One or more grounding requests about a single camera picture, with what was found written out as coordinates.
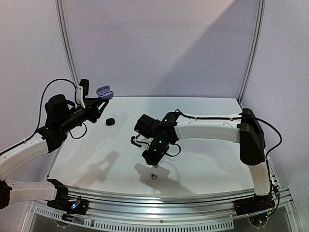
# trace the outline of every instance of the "white table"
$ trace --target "white table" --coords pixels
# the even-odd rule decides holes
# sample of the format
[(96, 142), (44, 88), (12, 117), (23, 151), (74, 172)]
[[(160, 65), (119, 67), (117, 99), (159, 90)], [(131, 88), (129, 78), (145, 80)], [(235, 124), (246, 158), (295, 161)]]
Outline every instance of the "white table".
[[(239, 144), (228, 141), (182, 140), (177, 157), (165, 156), (156, 169), (145, 164), (143, 149), (130, 143), (137, 120), (142, 114), (161, 120), (176, 108), (198, 115), (241, 112), (235, 99), (115, 97), (96, 124), (86, 122), (88, 133), (82, 139), (68, 137), (49, 178), (67, 186), (125, 194), (193, 195), (252, 189), (249, 169), (239, 159)], [(116, 124), (106, 126), (105, 119), (110, 117)], [(72, 130), (75, 137), (83, 132), (83, 127)], [(158, 176), (156, 180), (151, 179), (152, 173)]]

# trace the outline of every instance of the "bolt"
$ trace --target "bolt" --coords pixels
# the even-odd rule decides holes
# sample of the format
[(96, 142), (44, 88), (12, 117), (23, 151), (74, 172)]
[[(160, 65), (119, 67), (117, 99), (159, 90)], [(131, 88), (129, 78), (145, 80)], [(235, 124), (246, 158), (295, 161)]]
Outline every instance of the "bolt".
[(156, 179), (158, 178), (158, 176), (157, 176), (156, 174), (153, 174), (153, 173), (150, 175), (150, 177), (151, 177), (153, 180), (156, 180)]

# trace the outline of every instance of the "small black object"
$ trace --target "small black object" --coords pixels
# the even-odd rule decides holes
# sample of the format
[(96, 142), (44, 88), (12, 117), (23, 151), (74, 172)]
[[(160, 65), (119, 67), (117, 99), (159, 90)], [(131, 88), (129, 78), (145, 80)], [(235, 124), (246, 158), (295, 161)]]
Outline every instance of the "small black object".
[(111, 126), (111, 125), (114, 125), (115, 124), (115, 119), (114, 118), (108, 118), (106, 119), (106, 125), (107, 126)]

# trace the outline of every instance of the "robotic arm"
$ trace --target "robotic arm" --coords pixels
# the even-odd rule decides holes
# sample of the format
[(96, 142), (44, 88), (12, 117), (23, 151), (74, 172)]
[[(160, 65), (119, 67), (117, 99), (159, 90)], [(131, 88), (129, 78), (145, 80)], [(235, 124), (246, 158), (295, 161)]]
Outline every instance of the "robotic arm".
[(148, 165), (157, 165), (167, 154), (169, 145), (179, 139), (205, 138), (240, 143), (240, 160), (250, 170), (254, 196), (235, 202), (237, 214), (265, 210), (274, 205), (264, 155), (264, 132), (252, 110), (243, 109), (241, 114), (224, 116), (188, 115), (178, 110), (167, 113), (162, 121), (142, 115), (134, 130), (144, 138), (133, 136), (131, 143), (145, 148), (142, 156)]
[(110, 97), (86, 98), (88, 80), (81, 80), (76, 88), (75, 104), (59, 94), (45, 105), (45, 126), (37, 129), (30, 139), (20, 142), (0, 153), (0, 209), (20, 201), (47, 200), (48, 206), (67, 211), (68, 214), (85, 214), (88, 201), (70, 200), (68, 188), (55, 179), (41, 182), (20, 182), (7, 176), (29, 161), (58, 149), (67, 138), (67, 133), (83, 122), (92, 123), (101, 117)]

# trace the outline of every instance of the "white wall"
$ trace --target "white wall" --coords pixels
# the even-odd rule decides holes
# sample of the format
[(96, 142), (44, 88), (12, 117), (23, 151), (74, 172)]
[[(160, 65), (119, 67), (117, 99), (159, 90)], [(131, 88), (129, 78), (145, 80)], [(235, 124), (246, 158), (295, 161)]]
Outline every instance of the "white wall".
[[(268, 0), (243, 106), (272, 123), (283, 144), (270, 154), (309, 231), (309, 1)], [(267, 147), (277, 135), (264, 127)]]
[(258, 0), (69, 0), (66, 25), (90, 94), (236, 98)]
[[(0, 1), (0, 48), (0, 150), (3, 150), (34, 131), (45, 86), (56, 78), (70, 79), (55, 1)], [(73, 87), (69, 83), (52, 84), (45, 102), (58, 93), (71, 98)], [(37, 158), (10, 177), (42, 180), (52, 158), (52, 154)], [(24, 203), (1, 210), (0, 231), (20, 231), (25, 210)]]

